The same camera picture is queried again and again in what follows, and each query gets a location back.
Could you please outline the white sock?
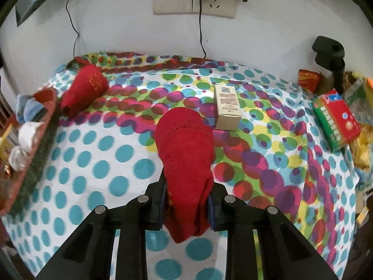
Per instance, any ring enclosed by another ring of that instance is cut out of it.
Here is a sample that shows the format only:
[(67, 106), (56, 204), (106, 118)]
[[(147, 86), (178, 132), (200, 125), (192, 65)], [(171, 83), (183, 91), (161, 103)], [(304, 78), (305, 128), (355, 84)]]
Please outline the white sock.
[(8, 156), (8, 163), (15, 171), (22, 171), (27, 164), (28, 153), (26, 150), (17, 145), (14, 146)]
[(32, 147), (37, 139), (37, 133), (44, 125), (44, 122), (28, 121), (20, 126), (18, 131), (18, 142), (19, 145), (28, 154), (31, 153)]

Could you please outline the yellow cartoon medicine box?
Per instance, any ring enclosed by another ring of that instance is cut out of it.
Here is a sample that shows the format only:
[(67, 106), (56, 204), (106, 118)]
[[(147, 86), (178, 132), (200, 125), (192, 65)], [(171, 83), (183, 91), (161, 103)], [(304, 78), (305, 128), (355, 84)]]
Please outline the yellow cartoon medicine box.
[(0, 141), (0, 158), (3, 161), (8, 160), (8, 156), (10, 155), (10, 152), (14, 146), (14, 144), (10, 141), (8, 138), (11, 129), (13, 128), (13, 125), (10, 124), (5, 132), (1, 135), (1, 141)]

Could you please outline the beige cosmetic box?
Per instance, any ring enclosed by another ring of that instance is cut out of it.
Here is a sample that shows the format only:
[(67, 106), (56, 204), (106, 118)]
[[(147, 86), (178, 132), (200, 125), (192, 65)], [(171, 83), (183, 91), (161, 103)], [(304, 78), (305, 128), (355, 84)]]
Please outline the beige cosmetic box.
[(242, 110), (233, 86), (215, 85), (216, 130), (235, 131), (242, 119)]

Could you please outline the light blue sock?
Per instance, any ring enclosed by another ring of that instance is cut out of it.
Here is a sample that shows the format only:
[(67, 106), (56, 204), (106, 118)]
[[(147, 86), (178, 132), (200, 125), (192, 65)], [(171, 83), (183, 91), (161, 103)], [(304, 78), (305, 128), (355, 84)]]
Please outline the light blue sock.
[(16, 116), (17, 122), (21, 125), (23, 123), (25, 123), (25, 119), (24, 119), (24, 116), (23, 116), (25, 105), (26, 105), (27, 101), (31, 98), (32, 98), (32, 96), (27, 95), (27, 94), (18, 94), (17, 95), (17, 105), (16, 105), (15, 116)]
[(47, 109), (44, 105), (33, 97), (28, 99), (25, 103), (25, 107), (23, 110), (23, 117), (25, 122), (35, 121), (38, 122), (42, 119), (42, 117), (47, 113)]

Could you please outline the red sock with gold print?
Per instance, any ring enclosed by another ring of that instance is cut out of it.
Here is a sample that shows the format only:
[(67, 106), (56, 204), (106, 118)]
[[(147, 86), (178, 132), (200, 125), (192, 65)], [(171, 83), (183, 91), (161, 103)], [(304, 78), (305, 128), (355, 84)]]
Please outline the red sock with gold print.
[(81, 68), (71, 87), (62, 95), (62, 113), (69, 119), (74, 118), (87, 109), (108, 87), (107, 78), (94, 64)]

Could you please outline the polka dot bed sheet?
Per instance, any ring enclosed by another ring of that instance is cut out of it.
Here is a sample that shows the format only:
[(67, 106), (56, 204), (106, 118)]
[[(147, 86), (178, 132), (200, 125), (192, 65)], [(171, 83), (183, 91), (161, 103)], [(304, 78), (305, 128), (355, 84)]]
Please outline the polka dot bed sheet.
[(59, 95), (78, 70), (100, 69), (108, 91), (74, 119), (61, 119), (42, 176), (16, 216), (2, 222), (32, 274), (98, 205), (125, 205), (159, 179), (153, 133), (169, 109), (199, 112), (215, 125), (214, 87), (235, 88), (242, 119), (214, 132), (216, 181), (246, 204), (280, 209), (338, 277), (355, 232), (349, 148), (329, 149), (313, 97), (255, 68), (182, 56), (97, 52), (75, 58), (49, 80)]

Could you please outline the red round tray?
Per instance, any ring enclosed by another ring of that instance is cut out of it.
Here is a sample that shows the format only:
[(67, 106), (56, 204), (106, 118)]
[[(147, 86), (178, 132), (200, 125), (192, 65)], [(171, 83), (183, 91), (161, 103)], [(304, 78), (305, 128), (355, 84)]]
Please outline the red round tray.
[(46, 87), (34, 93), (33, 97), (44, 105), (47, 113), (42, 119), (42, 127), (37, 132), (36, 142), (26, 160), (25, 168), (13, 173), (8, 191), (1, 196), (1, 216), (16, 216), (25, 207), (35, 186), (41, 180), (59, 126), (60, 109), (57, 90)]

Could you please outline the red green snack box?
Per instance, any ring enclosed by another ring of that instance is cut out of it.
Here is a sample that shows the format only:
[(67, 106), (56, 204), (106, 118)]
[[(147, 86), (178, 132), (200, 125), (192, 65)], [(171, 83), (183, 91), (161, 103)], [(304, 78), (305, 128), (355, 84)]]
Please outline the red green snack box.
[(360, 136), (362, 129), (358, 121), (335, 89), (314, 99), (312, 105), (332, 152)]

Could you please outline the orange red snack packet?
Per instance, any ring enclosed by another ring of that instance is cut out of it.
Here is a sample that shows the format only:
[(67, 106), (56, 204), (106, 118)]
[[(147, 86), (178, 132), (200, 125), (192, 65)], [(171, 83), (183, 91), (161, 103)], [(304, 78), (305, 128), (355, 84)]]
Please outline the orange red snack packet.
[(314, 93), (317, 90), (318, 84), (321, 81), (321, 79), (321, 74), (315, 71), (298, 71), (298, 85), (311, 93)]

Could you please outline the white wall socket plate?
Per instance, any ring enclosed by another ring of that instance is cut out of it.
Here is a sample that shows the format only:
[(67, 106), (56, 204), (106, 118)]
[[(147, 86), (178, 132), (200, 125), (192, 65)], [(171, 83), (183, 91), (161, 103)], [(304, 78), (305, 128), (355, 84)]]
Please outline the white wall socket plate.
[(241, 0), (152, 0), (153, 14), (206, 14), (234, 18)]

